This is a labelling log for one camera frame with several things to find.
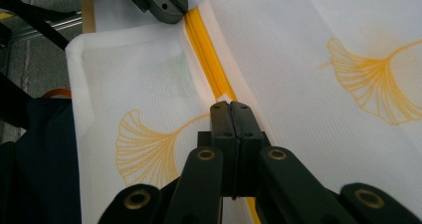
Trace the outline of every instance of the zipper teeth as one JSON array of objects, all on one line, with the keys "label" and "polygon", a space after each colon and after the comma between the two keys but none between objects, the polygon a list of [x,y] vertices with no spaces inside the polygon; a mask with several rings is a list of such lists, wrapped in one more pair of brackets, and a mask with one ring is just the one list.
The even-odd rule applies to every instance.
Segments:
[{"label": "zipper teeth", "polygon": [[217,57],[198,8],[194,8],[186,14],[185,25],[187,36],[205,73],[214,98],[218,100],[223,95],[227,95],[231,100],[236,101],[236,96]]}]

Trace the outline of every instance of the yellow zipper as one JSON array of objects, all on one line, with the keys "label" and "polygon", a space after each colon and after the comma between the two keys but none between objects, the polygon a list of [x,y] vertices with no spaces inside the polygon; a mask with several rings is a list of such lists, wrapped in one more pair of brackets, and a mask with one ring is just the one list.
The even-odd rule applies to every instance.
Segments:
[{"label": "yellow zipper", "polygon": [[[236,95],[227,80],[197,7],[185,15],[185,27],[190,44],[201,64],[214,98],[219,100],[226,95],[232,101],[236,101]],[[260,224],[260,219],[255,211],[255,198],[248,197],[247,203],[253,221]]]}]

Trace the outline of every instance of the gray tile floor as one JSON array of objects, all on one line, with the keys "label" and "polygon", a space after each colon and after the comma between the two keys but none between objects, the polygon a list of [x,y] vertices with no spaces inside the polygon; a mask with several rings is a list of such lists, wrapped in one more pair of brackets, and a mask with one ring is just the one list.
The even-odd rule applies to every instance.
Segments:
[{"label": "gray tile floor", "polygon": [[[81,11],[81,0],[22,0],[46,9],[69,12]],[[28,25],[19,17],[0,20],[17,34]],[[76,25],[60,31],[68,40],[82,33],[82,26]],[[7,50],[0,50],[0,57],[7,55]],[[0,72],[27,92],[33,98],[55,88],[69,88],[69,77],[65,52],[43,36],[17,40],[9,46],[8,61],[0,59]],[[23,130],[0,123],[0,143],[16,141]]]}]

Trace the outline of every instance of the ginkgo leaf print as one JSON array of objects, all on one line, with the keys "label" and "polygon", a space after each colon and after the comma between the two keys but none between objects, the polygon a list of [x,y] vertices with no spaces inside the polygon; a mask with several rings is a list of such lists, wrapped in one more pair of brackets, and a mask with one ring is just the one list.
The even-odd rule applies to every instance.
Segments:
[{"label": "ginkgo leaf print", "polygon": [[177,169],[174,147],[179,133],[193,122],[209,116],[196,117],[175,132],[163,133],[142,124],[140,111],[128,112],[118,126],[115,163],[126,186],[148,183],[163,187],[174,180]]},{"label": "ginkgo leaf print", "polygon": [[[413,42],[383,58],[350,53],[337,38],[331,38],[327,47],[338,81],[357,104],[390,124],[401,124],[422,118],[422,107],[406,96],[396,79],[397,71],[409,68],[409,49],[421,44],[422,40]],[[413,66],[422,66],[411,61]]]}]

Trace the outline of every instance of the round joint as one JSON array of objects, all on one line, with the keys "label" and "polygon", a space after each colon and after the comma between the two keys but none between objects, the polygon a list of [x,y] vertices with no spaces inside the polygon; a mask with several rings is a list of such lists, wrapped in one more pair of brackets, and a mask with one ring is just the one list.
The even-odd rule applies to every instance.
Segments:
[{"label": "round joint", "polygon": [[281,151],[279,149],[271,149],[268,152],[268,155],[272,159],[275,159],[275,160],[283,160],[283,159],[286,159],[288,157],[288,155],[285,152],[283,152],[283,151]]},{"label": "round joint", "polygon": [[210,149],[203,149],[198,151],[196,156],[201,160],[211,160],[215,157],[215,152]]},{"label": "round joint", "polygon": [[354,196],[360,203],[370,208],[379,209],[385,205],[385,202],[382,197],[380,197],[373,191],[367,189],[357,189],[356,191],[354,191]]},{"label": "round joint", "polygon": [[124,198],[124,206],[129,210],[140,209],[148,204],[151,195],[145,189],[137,189],[132,191]]}]

